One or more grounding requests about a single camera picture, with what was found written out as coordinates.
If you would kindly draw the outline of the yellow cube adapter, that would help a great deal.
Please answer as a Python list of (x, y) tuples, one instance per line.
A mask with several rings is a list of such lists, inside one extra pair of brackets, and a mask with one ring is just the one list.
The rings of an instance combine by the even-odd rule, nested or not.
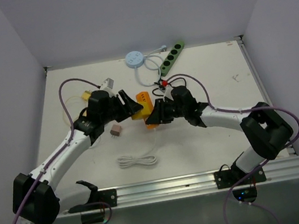
[(141, 104), (142, 106), (142, 109), (137, 112), (136, 114), (132, 115), (132, 120), (140, 120), (140, 119), (146, 119), (150, 114), (151, 114), (151, 111), (149, 111), (149, 107), (148, 105), (145, 103), (142, 103)]

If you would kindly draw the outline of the rose brown plug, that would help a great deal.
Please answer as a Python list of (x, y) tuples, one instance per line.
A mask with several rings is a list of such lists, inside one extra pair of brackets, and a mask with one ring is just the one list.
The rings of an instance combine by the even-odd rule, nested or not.
[(122, 132), (122, 126), (119, 124), (113, 124), (111, 126), (110, 129), (110, 135), (112, 135), (112, 137), (119, 137), (121, 136), (121, 132)]

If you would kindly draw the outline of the orange power strip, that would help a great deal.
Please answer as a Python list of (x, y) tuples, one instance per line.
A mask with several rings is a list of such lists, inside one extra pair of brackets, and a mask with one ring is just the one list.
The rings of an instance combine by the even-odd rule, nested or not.
[(151, 100), (151, 97), (147, 91), (141, 91), (136, 95), (137, 102), (143, 106), (143, 109), (139, 113), (139, 118), (144, 121), (144, 124), (146, 125), (147, 129), (155, 129), (159, 125), (157, 124), (146, 124), (146, 120), (150, 116), (150, 114), (153, 112), (153, 103)]

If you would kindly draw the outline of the yellow two-port adapter plug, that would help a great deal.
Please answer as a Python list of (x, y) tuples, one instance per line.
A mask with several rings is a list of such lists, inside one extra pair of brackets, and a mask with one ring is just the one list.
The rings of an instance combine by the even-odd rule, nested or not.
[(85, 101), (85, 102), (87, 102), (88, 100), (89, 100), (89, 98), (90, 98), (90, 96), (91, 96), (91, 91), (84, 91), (83, 92), (83, 94), (81, 95), (81, 98)]

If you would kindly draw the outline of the round light blue socket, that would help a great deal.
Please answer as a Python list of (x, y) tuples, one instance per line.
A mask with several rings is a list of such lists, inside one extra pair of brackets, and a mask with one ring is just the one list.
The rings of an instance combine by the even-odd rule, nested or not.
[(125, 55), (125, 64), (131, 69), (137, 69), (144, 64), (144, 55), (140, 51), (131, 51)]

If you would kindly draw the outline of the green power strip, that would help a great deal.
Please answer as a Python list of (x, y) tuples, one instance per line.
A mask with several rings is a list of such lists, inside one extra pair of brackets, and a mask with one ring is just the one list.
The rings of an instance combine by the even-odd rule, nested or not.
[(170, 52), (168, 53), (167, 57), (163, 61), (160, 66), (161, 76), (166, 77), (169, 71), (172, 69), (174, 63), (176, 62), (177, 58), (179, 58), (181, 52), (184, 50), (185, 42), (177, 41), (173, 47), (171, 48)]

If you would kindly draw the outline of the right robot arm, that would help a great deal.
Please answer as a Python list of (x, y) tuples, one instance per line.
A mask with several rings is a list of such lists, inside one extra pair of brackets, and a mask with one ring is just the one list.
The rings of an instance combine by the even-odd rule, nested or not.
[(252, 171), (264, 161), (276, 159), (293, 134), (292, 127), (267, 103), (259, 102), (245, 112), (221, 111), (198, 102), (185, 86), (172, 89), (170, 98), (155, 100), (146, 124), (167, 124), (175, 118), (202, 128), (222, 127), (244, 133), (250, 147), (233, 162), (229, 174), (238, 184), (247, 183)]

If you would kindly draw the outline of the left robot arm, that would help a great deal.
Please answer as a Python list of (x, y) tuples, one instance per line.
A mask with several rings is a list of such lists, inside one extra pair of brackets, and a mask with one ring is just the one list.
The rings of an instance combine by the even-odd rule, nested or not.
[(106, 124), (121, 122), (139, 113), (143, 106), (122, 90), (111, 96), (107, 91), (91, 93), (65, 140), (30, 174), (18, 174), (13, 182), (13, 211), (34, 224), (52, 224), (59, 213), (78, 205), (95, 209), (99, 205), (97, 187), (86, 181), (74, 189), (58, 192), (57, 186), (75, 161), (104, 133)]

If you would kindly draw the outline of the aluminium frame rail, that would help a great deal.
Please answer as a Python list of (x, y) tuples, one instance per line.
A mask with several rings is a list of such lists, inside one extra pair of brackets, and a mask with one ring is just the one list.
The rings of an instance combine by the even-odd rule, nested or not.
[(258, 167), (244, 180), (233, 177), (231, 170), (222, 169), (97, 191), (84, 188), (65, 195), (58, 201), (58, 207), (45, 210), (38, 218), (27, 217), (26, 219), (36, 224), (52, 224), (57, 217), (63, 215), (96, 210), (101, 202), (112, 208), (126, 208), (174, 198), (215, 193), (231, 187), (241, 188), (251, 183), (261, 185), (292, 179), (299, 179), (299, 156), (270, 161)]

